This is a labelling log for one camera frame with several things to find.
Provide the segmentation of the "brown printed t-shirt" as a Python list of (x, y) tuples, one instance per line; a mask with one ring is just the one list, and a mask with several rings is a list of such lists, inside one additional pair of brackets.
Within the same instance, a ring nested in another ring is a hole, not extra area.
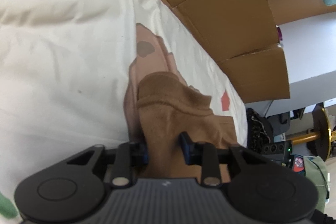
[(137, 108), (149, 153), (143, 177), (201, 178), (200, 166), (185, 163), (178, 144), (181, 132), (221, 149), (237, 144), (234, 120), (215, 115), (210, 102), (210, 96), (187, 87), (173, 73), (152, 73), (139, 83)]

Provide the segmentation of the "black folded garment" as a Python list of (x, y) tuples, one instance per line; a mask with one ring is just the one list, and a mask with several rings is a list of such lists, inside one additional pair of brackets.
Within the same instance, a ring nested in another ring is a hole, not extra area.
[(256, 153), (262, 153), (263, 147), (273, 143), (273, 129), (270, 122), (261, 117), (254, 109), (247, 111), (248, 138), (247, 147)]

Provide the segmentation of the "black electronic device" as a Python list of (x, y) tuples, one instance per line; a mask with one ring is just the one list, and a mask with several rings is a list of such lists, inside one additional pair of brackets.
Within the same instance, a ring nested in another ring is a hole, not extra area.
[(277, 164), (288, 165), (291, 162), (291, 152), (292, 141), (287, 140), (264, 145), (261, 155)]

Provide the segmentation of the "teal patterned garment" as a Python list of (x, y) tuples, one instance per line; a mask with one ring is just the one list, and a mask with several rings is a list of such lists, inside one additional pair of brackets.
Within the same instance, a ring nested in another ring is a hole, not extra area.
[(292, 155), (289, 168), (298, 174), (305, 176), (304, 157), (301, 155)]

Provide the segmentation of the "gold barbell weight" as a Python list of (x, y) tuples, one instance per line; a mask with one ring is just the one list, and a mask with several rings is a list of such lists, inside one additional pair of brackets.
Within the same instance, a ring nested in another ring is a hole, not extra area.
[(313, 156), (319, 156), (323, 161), (331, 155), (335, 143), (335, 130), (332, 130), (327, 111), (323, 103), (315, 105), (312, 111), (313, 128), (304, 134), (293, 134), (287, 138), (292, 145), (305, 144)]

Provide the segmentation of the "cream bear print blanket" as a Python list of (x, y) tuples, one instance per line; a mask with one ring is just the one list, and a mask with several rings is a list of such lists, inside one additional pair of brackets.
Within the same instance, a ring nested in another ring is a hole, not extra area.
[(1, 0), (1, 223), (72, 223), (105, 207), (134, 222), (148, 200), (166, 205), (160, 222), (197, 219), (189, 206), (206, 198), (190, 186), (230, 179), (221, 148), (193, 141), (200, 179), (143, 177), (132, 163), (132, 144), (147, 144), (138, 86), (157, 72), (210, 96), (246, 145), (242, 100), (160, 0)]

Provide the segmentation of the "purple white detergent bag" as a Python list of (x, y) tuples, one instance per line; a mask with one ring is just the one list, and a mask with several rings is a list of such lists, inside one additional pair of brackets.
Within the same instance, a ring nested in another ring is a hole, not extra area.
[(279, 48), (283, 48), (283, 37), (282, 37), (282, 32), (281, 32), (281, 28), (279, 26), (276, 26), (276, 29), (277, 29), (277, 34), (278, 34), (278, 43), (277, 43), (277, 46)]

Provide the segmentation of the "flattened brown cardboard box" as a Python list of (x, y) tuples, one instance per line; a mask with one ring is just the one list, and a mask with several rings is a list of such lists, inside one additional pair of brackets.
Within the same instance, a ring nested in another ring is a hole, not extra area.
[(228, 76), (245, 103), (290, 96), (268, 0), (161, 0)]

